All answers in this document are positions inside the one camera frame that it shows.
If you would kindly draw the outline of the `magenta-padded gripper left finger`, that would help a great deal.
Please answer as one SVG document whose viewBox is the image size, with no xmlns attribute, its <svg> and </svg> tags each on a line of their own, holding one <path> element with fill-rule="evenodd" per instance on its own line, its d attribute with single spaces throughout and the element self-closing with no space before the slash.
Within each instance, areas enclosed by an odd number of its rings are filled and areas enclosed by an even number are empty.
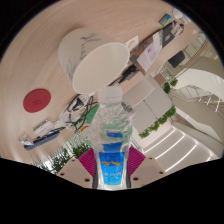
<svg viewBox="0 0 224 224">
<path fill-rule="evenodd" d="M 84 188 L 97 187 L 94 151 L 89 149 L 78 159 L 71 158 L 58 172 L 58 176 Z"/>
</svg>

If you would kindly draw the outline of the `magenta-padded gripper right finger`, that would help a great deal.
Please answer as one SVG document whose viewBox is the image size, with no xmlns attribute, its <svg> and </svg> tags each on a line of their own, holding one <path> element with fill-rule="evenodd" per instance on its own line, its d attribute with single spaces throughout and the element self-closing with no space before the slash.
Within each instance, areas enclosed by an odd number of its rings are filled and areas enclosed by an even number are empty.
<svg viewBox="0 0 224 224">
<path fill-rule="evenodd" d="M 153 157 L 146 157 L 134 147 L 129 149 L 127 174 L 129 188 L 140 188 L 166 176 Z"/>
</svg>

